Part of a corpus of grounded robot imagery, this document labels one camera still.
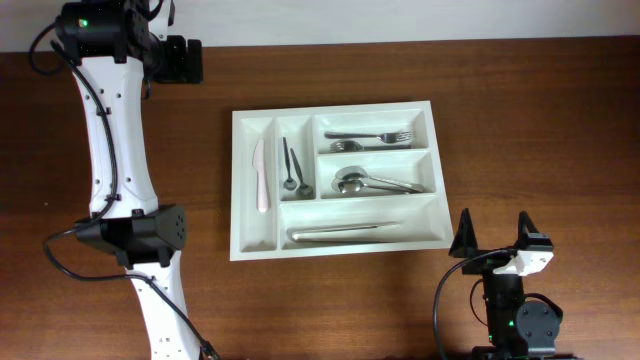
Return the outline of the large metal spoon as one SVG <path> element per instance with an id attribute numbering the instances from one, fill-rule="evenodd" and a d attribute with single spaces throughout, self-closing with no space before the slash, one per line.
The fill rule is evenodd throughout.
<path id="1" fill-rule="evenodd" d="M 349 166 L 340 169 L 335 178 L 339 182 L 362 182 L 364 179 L 372 180 L 374 182 L 380 182 L 387 185 L 391 185 L 392 187 L 396 187 L 401 189 L 402 191 L 409 193 L 423 193 L 425 188 L 420 184 L 414 184 L 409 182 L 403 182 L 394 179 L 381 178 L 369 175 L 362 167 L 360 166 Z"/>
<path id="2" fill-rule="evenodd" d="M 399 192 L 405 194 L 423 193 L 423 190 L 409 187 L 369 185 L 362 180 L 334 179 L 331 186 L 335 191 L 342 194 L 363 192 L 366 189 Z"/>

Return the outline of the small teaspoon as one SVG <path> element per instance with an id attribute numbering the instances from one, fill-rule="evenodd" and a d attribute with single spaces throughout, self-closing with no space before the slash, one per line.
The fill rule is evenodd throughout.
<path id="1" fill-rule="evenodd" d="M 313 188 L 304 181 L 300 163 L 293 149 L 290 150 L 290 154 L 293 160 L 293 165 L 294 165 L 296 175 L 299 179 L 299 186 L 298 186 L 298 189 L 296 190 L 296 193 L 302 198 L 311 199 L 314 197 Z"/>
<path id="2" fill-rule="evenodd" d="M 291 175 L 291 163 L 289 157 L 289 148 L 287 144 L 286 138 L 282 139 L 283 142 L 283 150 L 284 150 L 284 163 L 285 169 L 287 171 L 287 178 L 283 183 L 283 187 L 285 190 L 294 191 L 297 188 L 297 182 L 293 179 Z"/>

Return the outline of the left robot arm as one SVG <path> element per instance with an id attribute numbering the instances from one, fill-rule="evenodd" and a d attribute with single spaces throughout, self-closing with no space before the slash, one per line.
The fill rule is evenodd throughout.
<path id="1" fill-rule="evenodd" d="M 89 216 L 71 234 L 115 258 L 138 296 L 154 359 L 215 359 L 187 315 L 180 264 L 186 214 L 155 194 L 141 117 L 150 85 L 200 84 L 202 44 L 171 35 L 171 1 L 63 5 L 51 45 L 83 98 L 92 171 Z"/>

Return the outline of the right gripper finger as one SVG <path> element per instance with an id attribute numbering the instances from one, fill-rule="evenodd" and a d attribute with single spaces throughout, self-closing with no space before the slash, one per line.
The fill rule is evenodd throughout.
<path id="1" fill-rule="evenodd" d="M 525 249 L 531 246 L 537 239 L 538 230 L 526 211 L 518 215 L 518 237 L 514 244 L 516 248 Z"/>
<path id="2" fill-rule="evenodd" d="M 468 208 L 461 212 L 458 228 L 448 255 L 453 258 L 472 258 L 479 252 L 472 218 Z"/>

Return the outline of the metal fork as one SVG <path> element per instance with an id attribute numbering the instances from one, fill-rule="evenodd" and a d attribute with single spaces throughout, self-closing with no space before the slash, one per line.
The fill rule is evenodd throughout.
<path id="1" fill-rule="evenodd" d="M 330 153 L 343 153 L 343 152 L 365 152 L 365 151 L 386 151 L 386 150 L 407 150 L 411 149 L 410 145 L 361 145 L 354 140 L 339 140 L 332 143 L 329 146 Z"/>
<path id="2" fill-rule="evenodd" d="M 412 139 L 412 133 L 406 131 L 400 132 L 387 132 L 380 134 L 366 134 L 366 133 L 343 133 L 343 132 L 325 132 L 324 137 L 326 139 L 377 139 L 385 144 L 395 144 L 400 142 L 409 141 Z"/>

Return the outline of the white plastic knife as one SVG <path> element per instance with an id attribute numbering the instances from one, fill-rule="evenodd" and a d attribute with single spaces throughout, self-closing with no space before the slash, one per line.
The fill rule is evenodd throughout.
<path id="1" fill-rule="evenodd" d="M 252 166 L 257 174 L 257 209 L 265 213 L 270 209 L 268 183 L 265 165 L 265 142 L 260 138 L 255 146 Z"/>

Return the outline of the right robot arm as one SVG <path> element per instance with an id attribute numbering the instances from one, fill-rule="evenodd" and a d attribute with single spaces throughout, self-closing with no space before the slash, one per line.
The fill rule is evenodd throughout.
<path id="1" fill-rule="evenodd" d="M 562 309 L 548 297 L 524 291 L 523 278 L 541 272 L 552 260 L 550 237 L 537 230 L 529 215 L 518 218 L 512 246 L 478 247 L 468 209 L 461 213 L 449 255 L 463 260 L 465 275 L 478 275 L 484 291 L 490 344 L 472 349 L 472 359 L 543 359 L 556 354 Z"/>

